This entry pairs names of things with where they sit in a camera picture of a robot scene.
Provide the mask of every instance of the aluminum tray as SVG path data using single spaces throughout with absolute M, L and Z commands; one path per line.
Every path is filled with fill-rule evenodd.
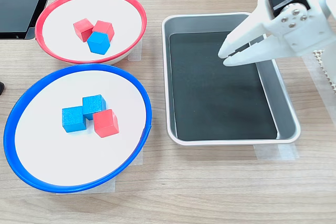
M 273 118 L 277 131 L 274 139 L 189 139 L 186 141 L 179 138 L 177 134 L 170 36 L 175 34 L 230 32 L 248 15 L 248 13 L 177 15 L 170 16 L 163 21 L 162 38 L 167 132 L 169 137 L 177 144 L 185 146 L 285 144 L 294 142 L 299 137 L 301 133 L 300 124 L 274 60 L 256 63 L 271 118 Z

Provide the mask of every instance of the wooden table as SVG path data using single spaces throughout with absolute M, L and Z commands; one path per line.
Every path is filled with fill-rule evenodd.
M 110 194 L 56 195 L 22 182 L 0 151 L 0 223 L 336 223 L 336 130 L 302 59 L 278 60 L 302 135 L 295 161 L 258 160 L 253 146 L 180 147 L 166 134 L 161 22 L 174 14 L 251 12 L 257 0 L 139 0 L 148 15 L 135 75 L 153 106 L 143 165 Z M 0 135 L 18 98 L 67 66 L 35 40 L 0 41 Z

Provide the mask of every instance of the cube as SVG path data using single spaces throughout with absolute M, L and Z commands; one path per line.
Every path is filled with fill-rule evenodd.
M 109 37 L 107 34 L 94 31 L 88 38 L 88 45 L 91 52 L 104 55 L 110 48 Z
M 112 110 L 93 114 L 94 131 L 101 137 L 119 133 L 118 119 Z
M 88 120 L 93 119 L 93 114 L 106 109 L 106 101 L 101 94 L 83 97 L 83 115 Z
M 92 29 L 93 31 L 97 31 L 99 33 L 107 34 L 109 36 L 109 41 L 111 42 L 112 38 L 114 37 L 114 29 L 111 23 L 104 22 L 104 21 L 97 21 L 95 26 Z
M 83 115 L 83 107 L 71 107 L 62 109 L 62 126 L 66 132 L 86 130 L 86 119 Z
M 76 23 L 74 23 L 74 29 L 77 36 L 83 41 L 86 42 L 92 34 L 93 24 L 85 18 Z

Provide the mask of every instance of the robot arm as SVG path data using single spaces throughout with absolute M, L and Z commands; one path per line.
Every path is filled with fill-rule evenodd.
M 324 50 L 322 61 L 336 82 L 336 34 L 328 22 L 336 0 L 258 0 L 257 8 L 224 41 L 218 56 L 224 65 L 300 57 Z M 235 50 L 265 33 L 271 34 L 232 56 Z

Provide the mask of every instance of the tray rim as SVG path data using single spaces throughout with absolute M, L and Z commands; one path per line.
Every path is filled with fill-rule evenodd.
M 146 121 L 145 126 L 142 132 L 142 135 L 139 139 L 138 145 L 132 152 L 132 154 L 122 163 L 117 169 L 113 170 L 109 174 L 105 175 L 104 177 L 101 177 L 97 180 L 94 180 L 92 182 L 82 184 L 82 185 L 75 185 L 75 186 L 59 186 L 59 185 L 53 185 L 50 183 L 46 183 L 40 179 L 37 179 L 32 174 L 30 174 L 22 165 L 20 162 L 16 149 L 15 149 L 15 131 L 17 123 L 19 122 L 19 119 L 26 109 L 26 107 L 29 105 L 31 100 L 45 87 L 47 87 L 50 83 L 53 81 L 66 76 L 71 73 L 75 72 L 81 72 L 81 71 L 90 71 L 90 70 L 98 70 L 98 71 L 106 71 L 110 73 L 117 74 L 128 81 L 130 81 L 141 93 L 142 98 L 144 100 L 145 108 L 146 108 Z M 43 77 L 39 81 L 37 81 L 35 84 L 33 84 L 15 103 L 14 107 L 12 108 L 4 130 L 4 152 L 6 159 L 13 170 L 13 172 L 25 183 L 43 190 L 48 191 L 51 193 L 75 193 L 78 191 L 87 190 L 96 186 L 99 186 L 108 180 L 112 179 L 113 177 L 117 176 L 119 173 L 121 173 L 129 164 L 135 159 L 135 157 L 139 154 L 141 151 L 143 145 L 145 144 L 149 132 L 151 130 L 151 123 L 152 123 L 152 108 L 151 108 L 151 102 L 149 99 L 149 96 L 143 87 L 143 85 L 135 78 L 132 74 L 126 72 L 125 70 L 122 70 L 120 68 L 104 65 L 104 64 L 82 64 L 82 65 L 74 65 L 70 67 L 66 67 L 63 69 L 59 69 L 53 73 L 48 74 L 47 76 Z
M 296 141 L 301 134 L 301 126 L 297 118 L 296 112 L 294 110 L 293 104 L 290 100 L 289 94 L 286 90 L 285 83 L 281 76 L 280 70 L 276 64 L 275 60 L 271 60 L 276 75 L 280 83 L 281 91 L 283 92 L 286 104 L 292 115 L 294 124 L 295 124 L 295 133 L 292 137 L 287 139 L 263 139 L 263 140 L 194 140 L 194 141 L 185 141 L 177 138 L 171 130 L 171 117 L 170 117 L 170 102 L 169 102 L 169 83 L 168 83 L 168 66 L 167 66 L 167 53 L 166 53 L 166 34 L 165 34 L 165 24 L 174 18 L 179 17 L 204 17 L 204 16 L 228 16 L 228 15 L 250 15 L 248 12 L 233 12 L 233 13 L 219 13 L 219 14 L 190 14 L 190 15 L 172 15 L 167 17 L 162 21 L 161 31 L 162 31 L 162 51 L 163 51 L 163 72 L 164 72 L 164 93 L 165 93 L 165 113 L 166 113 L 166 130 L 167 134 L 171 140 L 175 143 L 182 146 L 204 146 L 204 145 L 254 145 L 254 144 L 289 144 Z

